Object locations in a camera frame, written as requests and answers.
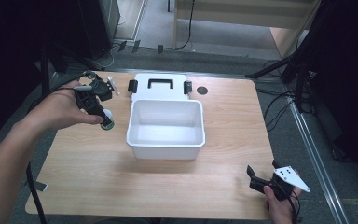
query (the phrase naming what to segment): finger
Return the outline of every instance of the finger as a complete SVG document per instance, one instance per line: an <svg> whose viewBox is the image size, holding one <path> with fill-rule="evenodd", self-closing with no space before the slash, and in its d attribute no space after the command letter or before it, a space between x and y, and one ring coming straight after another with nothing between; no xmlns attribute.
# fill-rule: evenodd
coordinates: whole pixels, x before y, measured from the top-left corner
<svg viewBox="0 0 358 224"><path fill-rule="evenodd" d="M268 200L268 199L266 199L266 200L264 201L264 206L265 206L266 209L269 211L269 200Z"/></svg>
<svg viewBox="0 0 358 224"><path fill-rule="evenodd" d="M299 197L301 192L302 192L302 190L300 188L298 188L298 187L293 188L293 193L295 194L294 197L296 197L296 196Z"/></svg>
<svg viewBox="0 0 358 224"><path fill-rule="evenodd" d="M277 200L277 198L275 197L274 191L272 190L272 188L270 186L264 186L263 190L264 190L264 194L266 194L267 200L269 200L269 201Z"/></svg>

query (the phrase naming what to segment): gray floor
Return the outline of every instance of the gray floor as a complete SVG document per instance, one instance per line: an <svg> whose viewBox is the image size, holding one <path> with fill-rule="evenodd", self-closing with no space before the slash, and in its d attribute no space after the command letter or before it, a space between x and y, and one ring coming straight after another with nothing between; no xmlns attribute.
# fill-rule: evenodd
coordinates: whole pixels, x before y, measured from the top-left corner
<svg viewBox="0 0 358 224"><path fill-rule="evenodd" d="M120 20L115 38L133 41L138 34L142 15L145 11L145 0L117 0Z"/></svg>
<svg viewBox="0 0 358 224"><path fill-rule="evenodd" d="M141 40L141 46L145 48L139 49L137 53L131 53L131 47L127 47L121 52L113 49L111 55L107 53L96 62L108 65L112 63L113 56L114 61L106 68L107 71L128 71L129 69L132 71L182 71L197 76L245 78L245 75L261 70L270 63L270 60L280 59L268 28L243 26L243 29L246 29L245 35L235 33L240 30L239 28L232 28L234 33L228 34L227 30L231 28L227 25L202 22L193 23L193 35L188 49L166 50L163 54L157 54L158 44L169 47L172 43L172 27L170 26L172 21L170 18L172 18L172 12L167 12L167 1L147 0L145 13L137 33L137 39ZM71 67L68 76L86 69L81 64L71 60L69 62ZM283 92L284 86L276 77L278 74L278 71L274 71L273 75L255 80L256 87ZM39 94L40 88L30 95L24 105L7 122L0 132L0 141L13 123L25 115L26 108ZM261 108L265 111L275 96L260 92L258 97ZM287 99L285 98L274 103L268 112L266 123L273 119L286 104ZM343 204L348 221L358 223L358 165L352 162L335 161L331 156L330 146L318 120L312 114L303 114L302 116L307 122L317 153L322 158L327 174ZM40 172L54 135L55 133L47 133L38 145L33 157L35 176ZM303 223L334 223L335 219L326 200L320 178L317 176L307 145L303 141L294 114L290 109L282 115L276 128L268 133L268 137L275 159L284 165L292 165L296 168L311 188L311 193L303 193L300 197ZM23 186L10 223L37 223L36 215L29 215L24 211L29 194L27 186ZM49 223L79 223L80 219L81 217L78 216L48 216ZM266 222L237 220L235 223Z"/></svg>

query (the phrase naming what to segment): wire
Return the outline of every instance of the wire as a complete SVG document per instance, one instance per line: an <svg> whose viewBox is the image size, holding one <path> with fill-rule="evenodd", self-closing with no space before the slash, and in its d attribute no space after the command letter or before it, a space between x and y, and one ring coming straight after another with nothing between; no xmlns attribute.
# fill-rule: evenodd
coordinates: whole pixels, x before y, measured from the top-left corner
<svg viewBox="0 0 358 224"><path fill-rule="evenodd" d="M269 105L267 106L267 109L266 111L264 112L264 115L263 115L263 118L266 119L266 116L267 116L267 113L269 112L269 109L271 108L272 104L277 101L279 98L283 97L283 96L287 96L286 94L289 93L289 92L294 92L294 91L286 91L286 92L283 92L281 94L279 94L277 97L275 97L270 103Z"/></svg>
<svg viewBox="0 0 358 224"><path fill-rule="evenodd" d="M61 88L58 88L58 89L57 89L57 91L62 91L62 90L74 91L75 89L74 89L74 88L67 88L67 87L61 87Z"/></svg>
<svg viewBox="0 0 358 224"><path fill-rule="evenodd" d="M295 63L293 63L293 62L292 62L292 58L293 58L293 54L291 54L291 55L288 57L288 62L289 62L293 67L299 68L299 67L301 67L302 65L304 65L303 63L301 63L301 64L295 64Z"/></svg>
<svg viewBox="0 0 358 224"><path fill-rule="evenodd" d="M275 123L274 123L274 126L272 126L272 128L270 128L270 129L267 131L268 133L271 132L272 130L274 130L274 128L275 128L275 127L277 126L277 124L278 124L279 119L280 119L281 116L284 114L284 112L286 112L286 110L287 110L287 108L289 107L289 105L292 104L292 103L293 103L293 101L291 101L291 102L289 102L287 105L285 105L285 106L278 112L278 115L277 115L274 119L272 119L272 120L266 125L266 127L268 127L268 126L272 123L272 121L276 120Z"/></svg>
<svg viewBox="0 0 358 224"><path fill-rule="evenodd" d="M187 30L189 30L190 28L188 27L188 25L187 25L187 19L185 19L185 26L186 26L186 28L187 28ZM190 52L191 51L191 49L193 49L193 42L192 41L190 41L190 48L187 50L187 52Z"/></svg>
<svg viewBox="0 0 358 224"><path fill-rule="evenodd" d="M193 12L194 12L194 3L196 2L196 0L193 0L192 4L191 4L191 13L190 13L190 21L188 23L188 38L187 41L185 42L185 44L182 47L173 49L173 48L166 48L166 49L173 49L173 50L181 50L183 49L188 42L190 41L190 37L191 37L191 22L193 21Z"/></svg>
<svg viewBox="0 0 358 224"><path fill-rule="evenodd" d="M119 46L119 44L114 45L114 46L109 50L109 54L110 54L110 56L112 57L112 62L111 62L110 64L108 64L108 65L101 65L101 64L95 62L94 60L92 60L92 61L93 61L94 63L96 63L97 65L101 66L102 68L107 68L107 67L109 67L110 65L112 65L112 64L115 62L115 58L113 57L112 50L115 49L115 48L117 48L118 46Z"/></svg>
<svg viewBox="0 0 358 224"><path fill-rule="evenodd" d="M268 95L282 95L282 94L284 94L284 96L287 96L287 97L294 96L293 94L289 94L289 93L282 93L282 92L278 92L278 91L268 91L268 90L263 90L263 89L258 89L258 88L256 88L256 91L261 92L261 93L265 93L265 94L268 94Z"/></svg>
<svg viewBox="0 0 358 224"><path fill-rule="evenodd" d="M61 88L62 85L66 84L66 83L69 83L69 82L71 82L71 81L73 81L73 80L76 80L76 79L78 79L78 78L81 78L81 77L83 77L83 75L81 75L81 76L75 76L75 77L70 78L69 80L65 81L64 83L62 83L62 84L60 84L60 85L56 85L56 87L54 87L54 88L51 88L50 91L44 93L41 97L39 97L39 99L35 100L35 101L30 105L30 107L28 108L27 114L28 114L29 112L31 112L31 110L33 110L37 105L39 105L40 102L42 102L42 101L43 101L46 97L48 97L50 94L52 94L53 92L55 92L55 91L57 91L57 90L59 90L59 89L62 89L62 90L63 90L64 88Z"/></svg>
<svg viewBox="0 0 358 224"><path fill-rule="evenodd" d="M300 199L298 198L298 195L295 193L294 190L292 190L292 193L295 194L295 196L291 195L290 197L296 199L296 203L297 203L297 218L302 219L301 217L298 217L298 215L300 214L300 209L301 209Z"/></svg>
<svg viewBox="0 0 358 224"><path fill-rule="evenodd" d="M120 15L120 18L123 18L124 21L123 21L123 22L119 22L118 25L124 24L124 22L126 22L126 20L127 20L124 16L121 16L121 15Z"/></svg>
<svg viewBox="0 0 358 224"><path fill-rule="evenodd" d="M42 203L40 202L39 196L37 195L36 187L34 186L34 177L32 175L31 162L28 162L26 174L28 185L30 187L32 197L34 198L34 205L36 206L37 214L39 215L40 223L47 224L48 222L46 220L45 212L43 211Z"/></svg>
<svg viewBox="0 0 358 224"><path fill-rule="evenodd" d="M265 69L265 68L267 67L267 64L268 64L268 63L277 63L277 62L279 62L279 60L269 60L269 61L266 61L266 62L263 64L263 69ZM275 70L278 71L278 74L272 74L272 73L271 73L272 71L269 72L268 74L269 74L270 76L272 76L272 77L279 77L279 76L282 75L282 72L281 72L280 69L281 69L281 67L275 69Z"/></svg>

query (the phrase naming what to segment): black round disc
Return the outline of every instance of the black round disc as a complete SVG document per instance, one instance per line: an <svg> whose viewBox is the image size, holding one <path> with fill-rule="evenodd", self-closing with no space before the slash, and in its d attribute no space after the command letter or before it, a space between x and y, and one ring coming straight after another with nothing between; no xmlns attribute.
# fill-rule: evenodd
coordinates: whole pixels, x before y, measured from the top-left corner
<svg viewBox="0 0 358 224"><path fill-rule="evenodd" d="M201 95L205 95L206 93L208 93L208 89L206 89L206 87L198 87L197 92Z"/></svg>

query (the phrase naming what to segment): human hand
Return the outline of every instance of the human hand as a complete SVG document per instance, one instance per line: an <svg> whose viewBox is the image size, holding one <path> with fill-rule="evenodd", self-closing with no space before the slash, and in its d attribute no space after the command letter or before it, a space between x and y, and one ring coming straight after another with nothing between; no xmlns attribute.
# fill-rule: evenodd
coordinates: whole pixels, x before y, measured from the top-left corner
<svg viewBox="0 0 358 224"><path fill-rule="evenodd" d="M266 207L269 210L272 223L274 224L292 224L293 223L293 208L288 200L278 201L275 197L274 191L270 186L264 186L264 193L266 195ZM301 189L294 187L290 200L296 204L296 198L301 194Z"/></svg>
<svg viewBox="0 0 358 224"><path fill-rule="evenodd" d="M72 81L62 88L79 86L78 81ZM40 132L59 130L78 123L99 124L103 118L82 112L76 104L75 93L72 90L58 90L44 99L25 119L31 122Z"/></svg>

